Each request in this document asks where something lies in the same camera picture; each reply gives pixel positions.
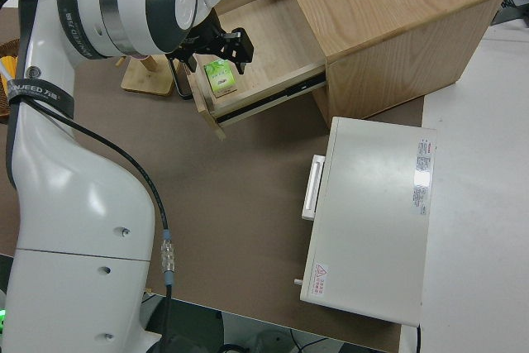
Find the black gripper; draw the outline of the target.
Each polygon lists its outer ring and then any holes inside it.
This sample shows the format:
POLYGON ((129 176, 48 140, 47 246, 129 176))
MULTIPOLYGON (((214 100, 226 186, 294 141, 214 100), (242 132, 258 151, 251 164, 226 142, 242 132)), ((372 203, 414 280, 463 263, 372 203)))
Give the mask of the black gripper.
POLYGON ((254 46, 242 27, 227 33, 221 27, 216 12, 210 12, 207 17, 194 26, 179 45, 171 53, 167 54, 170 59, 179 59, 185 64, 191 73, 197 69, 195 54, 216 54, 225 45, 225 59, 230 60, 239 74, 245 72, 245 66, 252 62, 254 46))

